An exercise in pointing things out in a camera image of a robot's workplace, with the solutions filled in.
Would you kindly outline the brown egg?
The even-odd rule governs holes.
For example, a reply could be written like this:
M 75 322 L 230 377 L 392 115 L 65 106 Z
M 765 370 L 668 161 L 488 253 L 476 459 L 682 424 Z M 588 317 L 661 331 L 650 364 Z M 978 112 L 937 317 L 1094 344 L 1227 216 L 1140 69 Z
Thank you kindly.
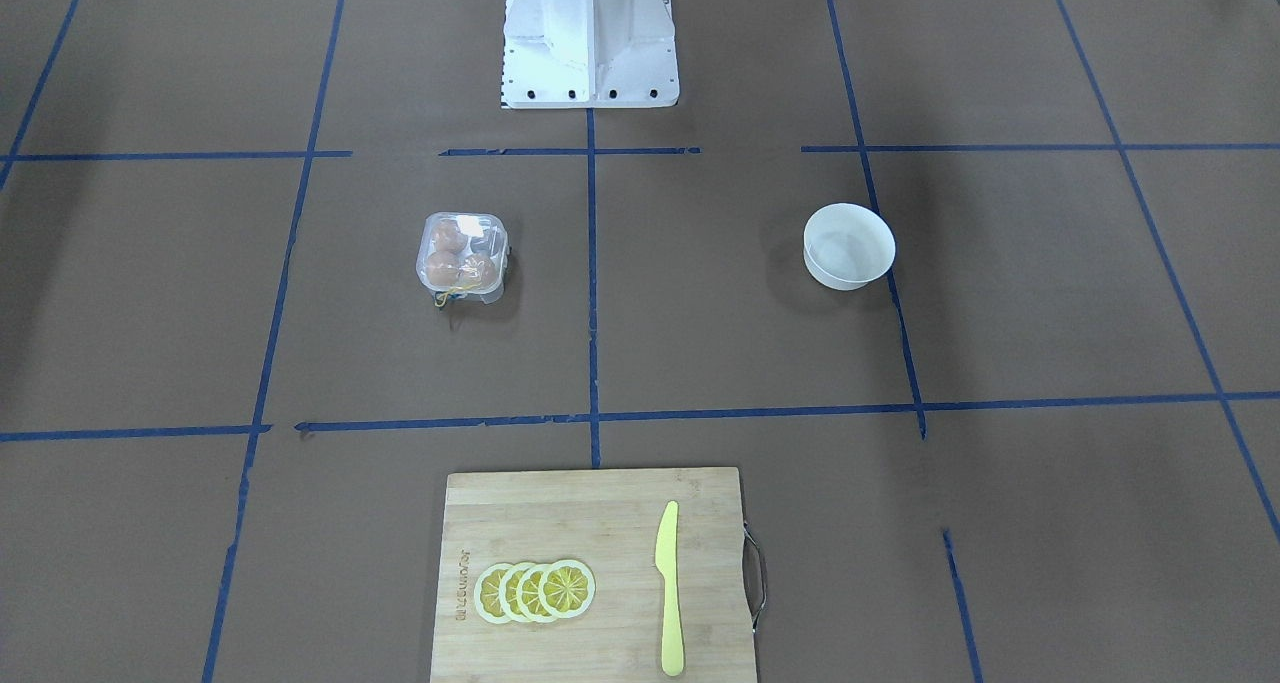
M 470 237 L 462 232 L 456 219 L 440 219 L 429 232 L 433 253 L 461 255 L 468 246 Z
M 467 292 L 489 290 L 499 281 L 499 267 L 490 256 L 468 255 L 460 263 L 458 287 Z
M 438 249 L 424 258 L 422 272 L 425 285 L 433 290 L 448 290 L 457 287 L 461 278 L 462 258 L 451 251 Z

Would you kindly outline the clear plastic egg box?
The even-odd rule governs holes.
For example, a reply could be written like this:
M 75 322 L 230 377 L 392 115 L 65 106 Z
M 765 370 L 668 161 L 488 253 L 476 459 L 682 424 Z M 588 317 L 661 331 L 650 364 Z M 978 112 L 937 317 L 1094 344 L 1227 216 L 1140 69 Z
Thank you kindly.
M 463 260 L 468 255 L 485 255 L 494 258 L 494 262 L 498 265 L 500 272 L 500 281 L 497 287 L 489 288 L 489 290 L 467 292 L 465 288 L 458 285 L 448 288 L 448 290 L 433 290 L 433 288 L 425 285 L 425 276 L 422 272 L 424 258 L 433 253 L 429 232 L 433 224 L 440 221 L 440 219 L 456 219 L 456 221 L 460 223 L 462 232 L 470 237 L 468 246 L 461 255 L 458 255 L 460 258 Z M 500 217 L 497 217 L 497 215 L 435 212 L 430 214 L 424 223 L 415 269 L 421 285 L 425 287 L 431 295 L 433 304 L 435 304 L 436 310 L 445 310 L 447 306 L 454 303 L 454 301 L 472 301 L 472 303 L 493 304 L 497 303 L 497 301 L 500 301 L 500 297 L 504 295 L 509 256 L 511 246 L 508 232 L 504 223 L 502 223 Z

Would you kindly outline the white bowl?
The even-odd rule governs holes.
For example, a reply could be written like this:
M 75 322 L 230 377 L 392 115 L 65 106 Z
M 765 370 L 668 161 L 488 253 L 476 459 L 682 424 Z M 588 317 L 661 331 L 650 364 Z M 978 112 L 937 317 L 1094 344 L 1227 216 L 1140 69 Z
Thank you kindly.
M 803 260 L 820 285 L 852 292 L 886 276 L 897 246 L 883 217 L 856 203 L 829 203 L 805 223 Z

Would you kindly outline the wooden cutting board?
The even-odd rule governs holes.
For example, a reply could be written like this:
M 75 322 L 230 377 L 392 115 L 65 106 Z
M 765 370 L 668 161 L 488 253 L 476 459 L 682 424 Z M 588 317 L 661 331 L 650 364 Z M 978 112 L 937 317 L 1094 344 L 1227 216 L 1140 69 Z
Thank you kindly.
M 654 546 L 667 501 L 678 513 L 685 671 L 660 670 L 663 586 Z M 434 682 L 754 682 L 744 578 L 742 483 L 732 466 L 449 475 Z M 580 616 L 484 622 L 474 587 L 497 563 L 586 563 L 596 592 Z

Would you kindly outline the yellow plastic knife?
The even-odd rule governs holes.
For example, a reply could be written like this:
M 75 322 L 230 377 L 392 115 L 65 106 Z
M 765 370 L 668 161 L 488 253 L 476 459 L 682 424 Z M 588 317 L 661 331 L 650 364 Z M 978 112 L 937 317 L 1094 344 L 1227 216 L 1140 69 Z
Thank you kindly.
M 663 586 L 659 663 L 660 670 L 671 678 L 681 677 L 686 665 L 678 591 L 678 501 L 667 501 L 654 546 L 654 565 Z

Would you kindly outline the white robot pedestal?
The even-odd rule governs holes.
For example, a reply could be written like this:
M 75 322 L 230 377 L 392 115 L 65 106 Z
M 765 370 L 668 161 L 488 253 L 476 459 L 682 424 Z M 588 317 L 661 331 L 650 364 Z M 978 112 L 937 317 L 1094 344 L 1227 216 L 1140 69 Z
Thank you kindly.
M 648 109 L 678 104 L 672 0 L 504 0 L 500 105 Z

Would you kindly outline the brown egg in box front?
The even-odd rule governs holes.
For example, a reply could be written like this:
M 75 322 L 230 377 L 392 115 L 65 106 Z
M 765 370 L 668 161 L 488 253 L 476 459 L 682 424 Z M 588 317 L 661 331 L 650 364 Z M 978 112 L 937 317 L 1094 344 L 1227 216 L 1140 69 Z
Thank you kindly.
M 461 278 L 462 258 L 451 251 L 438 249 L 424 258 L 422 272 L 425 285 L 433 290 L 448 290 L 457 287 Z

